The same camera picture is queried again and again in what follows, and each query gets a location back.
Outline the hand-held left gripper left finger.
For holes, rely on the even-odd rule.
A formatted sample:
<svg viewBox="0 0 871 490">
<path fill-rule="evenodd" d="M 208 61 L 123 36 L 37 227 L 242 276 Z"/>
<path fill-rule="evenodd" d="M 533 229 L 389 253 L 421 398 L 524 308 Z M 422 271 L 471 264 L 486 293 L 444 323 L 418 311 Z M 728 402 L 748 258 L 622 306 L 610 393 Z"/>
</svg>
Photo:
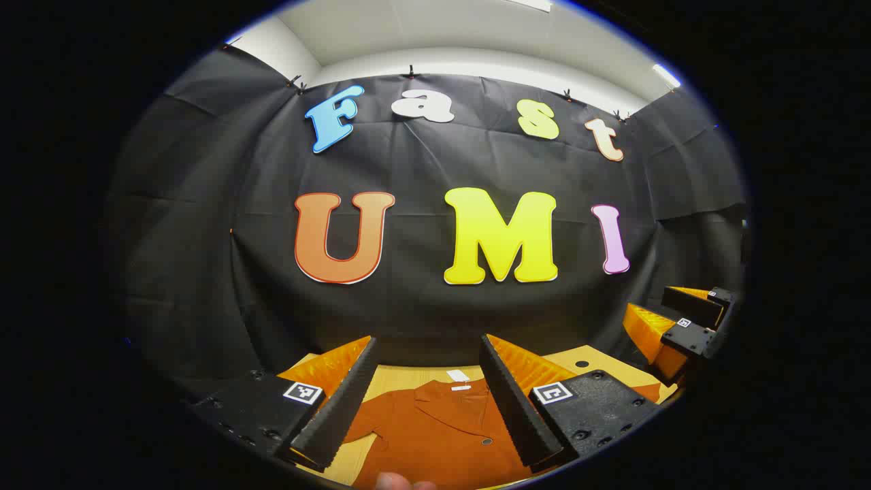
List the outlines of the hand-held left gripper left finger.
<svg viewBox="0 0 871 490">
<path fill-rule="evenodd" d="M 191 412 L 263 458 L 322 472 L 360 409 L 379 348 L 376 338 L 363 337 L 280 374 L 250 370 Z"/>
</svg>

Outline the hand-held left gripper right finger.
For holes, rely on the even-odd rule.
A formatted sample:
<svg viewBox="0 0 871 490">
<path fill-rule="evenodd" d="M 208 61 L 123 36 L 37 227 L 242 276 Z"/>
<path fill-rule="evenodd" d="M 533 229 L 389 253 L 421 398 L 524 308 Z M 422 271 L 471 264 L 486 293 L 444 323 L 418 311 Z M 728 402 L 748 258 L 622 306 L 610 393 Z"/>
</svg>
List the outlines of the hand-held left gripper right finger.
<svg viewBox="0 0 871 490">
<path fill-rule="evenodd" d="M 514 448 L 532 472 L 594 458 L 662 410 L 607 370 L 574 374 L 489 334 L 481 337 L 479 364 Z"/>
</svg>

